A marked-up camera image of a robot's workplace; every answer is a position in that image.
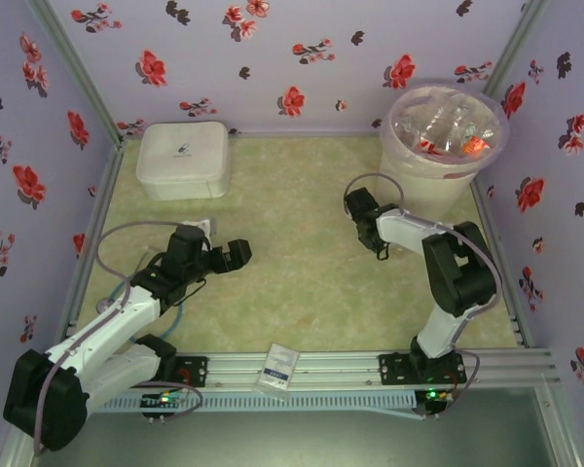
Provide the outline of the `controller board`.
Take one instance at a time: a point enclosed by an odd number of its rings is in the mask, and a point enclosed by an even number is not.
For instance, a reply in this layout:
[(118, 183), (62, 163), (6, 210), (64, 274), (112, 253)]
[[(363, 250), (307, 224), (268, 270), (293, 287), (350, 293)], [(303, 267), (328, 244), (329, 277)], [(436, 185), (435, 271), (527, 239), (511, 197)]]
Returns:
[(425, 417), (438, 418), (455, 401), (455, 392), (447, 389), (428, 389), (420, 393), (418, 407)]
[(139, 408), (149, 424), (165, 424), (168, 418), (173, 418), (187, 399), (184, 389), (167, 390), (161, 393), (143, 394)]

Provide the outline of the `white zip case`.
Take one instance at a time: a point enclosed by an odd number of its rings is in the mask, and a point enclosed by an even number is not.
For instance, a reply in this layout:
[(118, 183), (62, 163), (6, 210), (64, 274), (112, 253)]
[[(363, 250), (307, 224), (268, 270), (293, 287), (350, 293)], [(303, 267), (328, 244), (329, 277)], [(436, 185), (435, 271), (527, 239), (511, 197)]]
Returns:
[(231, 185), (227, 128), (218, 122), (149, 126), (141, 139), (136, 179), (156, 201), (222, 197)]

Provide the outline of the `right controller board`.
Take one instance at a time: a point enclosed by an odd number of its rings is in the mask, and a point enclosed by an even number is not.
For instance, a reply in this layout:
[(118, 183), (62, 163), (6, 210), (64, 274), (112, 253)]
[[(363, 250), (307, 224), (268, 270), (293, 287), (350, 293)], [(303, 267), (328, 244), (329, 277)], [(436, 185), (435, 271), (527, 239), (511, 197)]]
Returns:
[(420, 393), (418, 407), (425, 417), (438, 418), (455, 401), (455, 392), (447, 389), (428, 389)]

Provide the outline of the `white round bin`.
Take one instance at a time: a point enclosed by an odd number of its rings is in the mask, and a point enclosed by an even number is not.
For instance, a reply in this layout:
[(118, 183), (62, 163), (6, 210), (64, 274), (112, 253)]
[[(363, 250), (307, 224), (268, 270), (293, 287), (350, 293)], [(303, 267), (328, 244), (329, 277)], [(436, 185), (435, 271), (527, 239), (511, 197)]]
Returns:
[(447, 214), (482, 168), (479, 160), (414, 153), (399, 140), (382, 141), (376, 184), (381, 204), (401, 203), (411, 213), (433, 220)]

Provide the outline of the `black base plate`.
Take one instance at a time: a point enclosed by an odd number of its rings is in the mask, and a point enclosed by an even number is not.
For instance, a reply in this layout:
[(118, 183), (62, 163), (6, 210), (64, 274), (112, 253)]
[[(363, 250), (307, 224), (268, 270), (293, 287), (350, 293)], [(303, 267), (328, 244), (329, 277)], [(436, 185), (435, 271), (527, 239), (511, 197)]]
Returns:
[(176, 382), (205, 387), (208, 359), (204, 356), (176, 356), (162, 362), (151, 381)]
[(378, 357), (382, 385), (465, 384), (467, 375), (462, 356), (450, 352), (428, 358), (423, 352), (394, 352)]

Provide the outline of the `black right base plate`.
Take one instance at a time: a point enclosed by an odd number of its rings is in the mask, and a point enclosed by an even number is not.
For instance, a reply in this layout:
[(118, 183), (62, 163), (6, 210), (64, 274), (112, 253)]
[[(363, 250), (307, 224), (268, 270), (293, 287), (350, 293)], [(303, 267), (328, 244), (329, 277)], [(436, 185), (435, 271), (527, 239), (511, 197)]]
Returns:
[(467, 375), (462, 356), (450, 352), (428, 358), (423, 352), (394, 352), (378, 357), (382, 385), (465, 384)]

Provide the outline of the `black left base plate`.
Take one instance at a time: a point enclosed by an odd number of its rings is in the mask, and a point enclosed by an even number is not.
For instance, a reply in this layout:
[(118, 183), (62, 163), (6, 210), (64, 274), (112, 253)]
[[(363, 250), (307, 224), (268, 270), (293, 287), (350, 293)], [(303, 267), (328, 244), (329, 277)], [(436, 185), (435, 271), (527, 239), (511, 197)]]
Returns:
[(176, 356), (162, 362), (151, 381), (176, 382), (205, 387), (208, 359), (204, 356)]

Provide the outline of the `aluminium frame post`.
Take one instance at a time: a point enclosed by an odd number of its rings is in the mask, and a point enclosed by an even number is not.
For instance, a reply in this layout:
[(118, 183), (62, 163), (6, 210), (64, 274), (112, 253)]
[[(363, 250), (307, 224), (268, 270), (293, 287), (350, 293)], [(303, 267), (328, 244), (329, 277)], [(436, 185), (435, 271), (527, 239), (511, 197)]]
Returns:
[(84, 94), (94, 111), (97, 120), (116, 147), (123, 144), (124, 138), (117, 130), (112, 116), (96, 88), (85, 63), (81, 60), (74, 44), (68, 37), (49, 0), (23, 0), (39, 25), (52, 42), (62, 62), (67, 67), (72, 80)]
[(521, 16), (508, 40), (483, 93), (487, 96), (495, 94), (501, 84), (510, 74), (522, 48), (528, 42), (529, 36), (535, 30), (547, 7), (552, 0), (527, 0), (521, 10)]

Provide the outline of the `plastic bag with card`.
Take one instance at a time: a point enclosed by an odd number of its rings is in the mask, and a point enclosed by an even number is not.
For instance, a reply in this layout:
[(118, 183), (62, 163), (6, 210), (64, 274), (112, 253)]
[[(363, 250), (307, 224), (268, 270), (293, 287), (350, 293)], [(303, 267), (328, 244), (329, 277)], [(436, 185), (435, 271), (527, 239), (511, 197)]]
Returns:
[(295, 372), (300, 352), (278, 343), (273, 343), (267, 352), (263, 367), (255, 386), (259, 390), (286, 392)]

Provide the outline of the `left controller board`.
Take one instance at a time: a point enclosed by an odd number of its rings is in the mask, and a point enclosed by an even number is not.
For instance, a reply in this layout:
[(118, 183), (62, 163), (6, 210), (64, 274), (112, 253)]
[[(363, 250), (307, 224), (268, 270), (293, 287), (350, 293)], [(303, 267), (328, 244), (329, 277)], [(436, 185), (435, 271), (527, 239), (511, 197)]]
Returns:
[(161, 393), (143, 394), (139, 408), (149, 424), (165, 424), (168, 418), (173, 418), (187, 399), (184, 389), (167, 390)]

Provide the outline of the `wide aluminium base rail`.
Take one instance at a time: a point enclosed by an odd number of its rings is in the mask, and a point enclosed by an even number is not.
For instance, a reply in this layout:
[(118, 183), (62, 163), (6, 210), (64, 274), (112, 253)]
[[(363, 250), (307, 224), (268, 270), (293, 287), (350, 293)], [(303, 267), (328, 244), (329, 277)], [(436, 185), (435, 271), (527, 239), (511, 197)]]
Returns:
[[(379, 351), (303, 352), (291, 377), (291, 391), (374, 391), (381, 389)], [(467, 373), (476, 372), (470, 387), (521, 388), (558, 386), (560, 373), (546, 349), (505, 348), (463, 350)], [(245, 392), (255, 382), (267, 354), (256, 352), (215, 353), (208, 359), (204, 390)]]

